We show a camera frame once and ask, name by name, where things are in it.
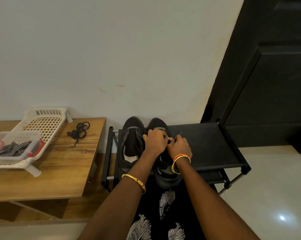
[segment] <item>hand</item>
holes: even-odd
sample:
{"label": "hand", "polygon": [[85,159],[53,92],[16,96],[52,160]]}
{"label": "hand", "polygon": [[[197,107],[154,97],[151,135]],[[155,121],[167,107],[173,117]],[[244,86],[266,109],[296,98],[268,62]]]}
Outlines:
{"label": "hand", "polygon": [[186,154],[189,158],[192,158],[192,150],[186,140],[186,138],[177,135],[175,137],[176,141],[170,137],[170,144],[167,145],[167,150],[172,159],[174,159],[178,154]]}
{"label": "hand", "polygon": [[153,155],[155,158],[164,152],[169,137],[165,131],[154,129],[149,130],[148,135],[143,135],[145,141],[145,152]]}

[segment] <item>black shoelace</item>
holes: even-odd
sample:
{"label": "black shoelace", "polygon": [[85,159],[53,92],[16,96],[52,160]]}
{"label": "black shoelace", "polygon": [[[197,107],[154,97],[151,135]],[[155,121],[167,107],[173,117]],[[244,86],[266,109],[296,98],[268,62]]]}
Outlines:
{"label": "black shoelace", "polygon": [[85,121],[82,123],[78,123],[76,125],[76,129],[72,130],[72,132],[68,132],[67,135],[76,140],[74,146],[77,144],[78,139],[83,139],[86,136],[86,130],[90,127],[90,123]]}

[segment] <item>gold bangle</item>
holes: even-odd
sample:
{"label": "gold bangle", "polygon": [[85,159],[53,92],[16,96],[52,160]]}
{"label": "gold bangle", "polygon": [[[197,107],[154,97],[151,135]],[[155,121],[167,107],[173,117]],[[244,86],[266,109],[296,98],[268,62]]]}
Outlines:
{"label": "gold bangle", "polygon": [[145,188],[145,186],[144,186],[144,184],[143,184],[142,181],[138,180],[137,178],[135,178],[135,177],[133,177],[132,175],[129,175],[129,174],[123,174],[123,175],[122,175],[122,178],[123,178],[124,176],[130,177],[130,178],[133,179],[135,182],[137,182],[137,183],[141,186],[141,188],[143,189],[143,193],[142,193],[142,194],[145,194],[145,193],[146,193],[146,188]]}
{"label": "gold bangle", "polygon": [[187,157],[187,158],[189,159],[189,163],[191,163],[191,159],[189,158],[189,156],[182,155],[182,156],[177,157],[177,158],[173,161],[173,163],[172,163],[172,172],[173,172],[173,173],[180,174],[180,173],[177,173],[177,172],[174,171],[174,164],[175,164],[175,162],[177,161],[177,159],[179,159],[179,158],[181,158],[181,157]]}

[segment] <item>shoe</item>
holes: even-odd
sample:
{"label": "shoe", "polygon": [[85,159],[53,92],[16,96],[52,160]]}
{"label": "shoe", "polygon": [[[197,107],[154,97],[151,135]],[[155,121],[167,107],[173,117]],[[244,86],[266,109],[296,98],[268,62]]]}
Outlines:
{"label": "shoe", "polygon": [[[153,118],[148,126],[148,130],[159,129],[166,132],[169,137],[172,137],[168,126],[159,118]],[[157,184],[164,189],[171,189],[180,184],[182,176],[180,174],[173,173],[172,171],[172,159],[169,156],[167,149],[161,153],[154,163],[154,176]]]}
{"label": "shoe", "polygon": [[124,124],[119,145],[119,168],[121,175],[129,173],[145,150],[144,125],[137,117],[130,117]]}

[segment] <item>white paisley print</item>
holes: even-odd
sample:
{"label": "white paisley print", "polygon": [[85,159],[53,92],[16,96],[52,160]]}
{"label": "white paisley print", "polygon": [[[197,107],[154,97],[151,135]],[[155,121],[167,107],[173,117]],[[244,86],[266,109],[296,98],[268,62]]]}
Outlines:
{"label": "white paisley print", "polygon": [[168,205],[171,205],[174,200],[175,200],[175,191],[170,190],[162,194],[162,197],[159,200],[159,218],[161,221],[166,216],[165,212],[169,210]]}
{"label": "white paisley print", "polygon": [[169,240],[181,240],[185,238],[184,229],[180,229],[180,225],[176,222],[176,227],[168,231]]}
{"label": "white paisley print", "polygon": [[134,222],[128,231],[126,240],[151,240],[151,224],[146,220],[144,215],[140,215],[140,219]]}

